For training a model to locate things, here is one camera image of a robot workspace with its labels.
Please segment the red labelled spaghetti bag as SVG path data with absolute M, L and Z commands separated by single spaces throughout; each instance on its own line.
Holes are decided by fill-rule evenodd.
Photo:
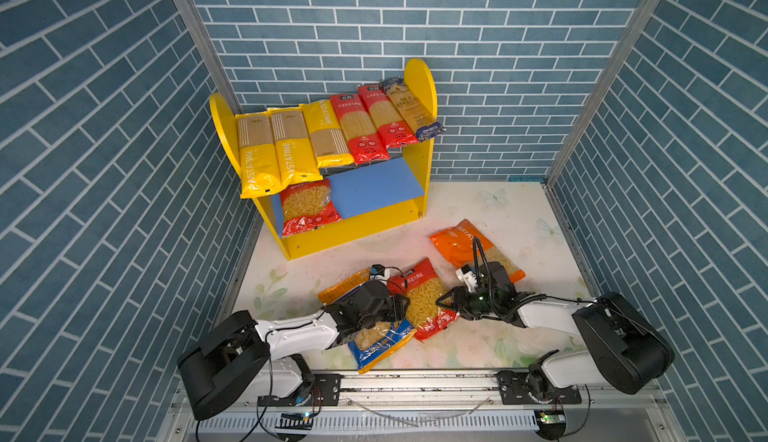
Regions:
M 330 102 L 356 164 L 390 160 L 389 152 L 357 94 L 335 94 Z

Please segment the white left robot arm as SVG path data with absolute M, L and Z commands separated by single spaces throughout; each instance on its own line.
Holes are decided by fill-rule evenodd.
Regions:
M 380 280 L 368 280 L 318 312 L 292 319 L 256 320 L 232 313 L 178 358 L 194 418 L 210 419 L 232 406 L 266 372 L 263 396 L 286 398 L 309 374 L 300 355 L 352 342 L 378 323 L 402 322 L 410 305 Z

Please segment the red macaroni bag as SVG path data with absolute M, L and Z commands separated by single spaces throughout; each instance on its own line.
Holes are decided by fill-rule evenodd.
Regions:
M 332 202 L 329 179 L 288 186 L 280 194 L 283 213 L 282 236 L 316 230 L 342 220 Z

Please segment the yellow Pastatime spaghetti bag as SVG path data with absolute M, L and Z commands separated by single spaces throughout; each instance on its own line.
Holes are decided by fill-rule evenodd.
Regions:
M 252 114 L 237 122 L 241 197 L 251 199 L 284 190 L 270 118 Z
M 270 110 L 269 117 L 282 183 L 322 180 L 302 111 Z

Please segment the blue shell pasta bag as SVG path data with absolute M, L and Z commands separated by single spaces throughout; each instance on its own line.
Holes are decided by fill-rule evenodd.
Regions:
M 376 298 L 393 294 L 388 282 L 370 280 L 369 268 L 321 291 L 317 298 L 337 319 L 339 338 L 355 358 L 360 374 L 404 347 L 415 335 L 407 319 L 400 323 L 374 322 Z

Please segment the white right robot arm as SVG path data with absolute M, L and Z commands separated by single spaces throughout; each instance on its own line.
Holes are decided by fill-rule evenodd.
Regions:
M 522 329 L 550 329 L 577 337 L 585 348 L 555 349 L 528 367 L 525 387 L 539 403 L 552 403 L 569 389 L 608 384 L 633 395 L 673 363 L 671 344 L 617 292 L 569 299 L 519 291 L 505 267 L 486 258 L 472 240 L 473 262 L 457 270 L 463 281 L 436 299 L 440 308 L 467 320 L 495 320 Z

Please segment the red fusilli bag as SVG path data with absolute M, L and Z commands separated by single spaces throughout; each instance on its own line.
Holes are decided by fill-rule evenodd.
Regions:
M 428 258 L 423 258 L 404 273 L 396 272 L 388 286 L 393 294 L 409 298 L 406 319 L 414 326 L 414 337 L 419 341 L 445 330 L 459 318 L 457 312 L 437 305 L 437 300 L 447 294 L 448 288 Z

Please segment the dark labelled spaghetti bag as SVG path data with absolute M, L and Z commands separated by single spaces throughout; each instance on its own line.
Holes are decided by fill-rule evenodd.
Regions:
M 419 141 L 432 139 L 444 130 L 438 118 L 408 88 L 404 78 L 387 78 L 381 85 Z

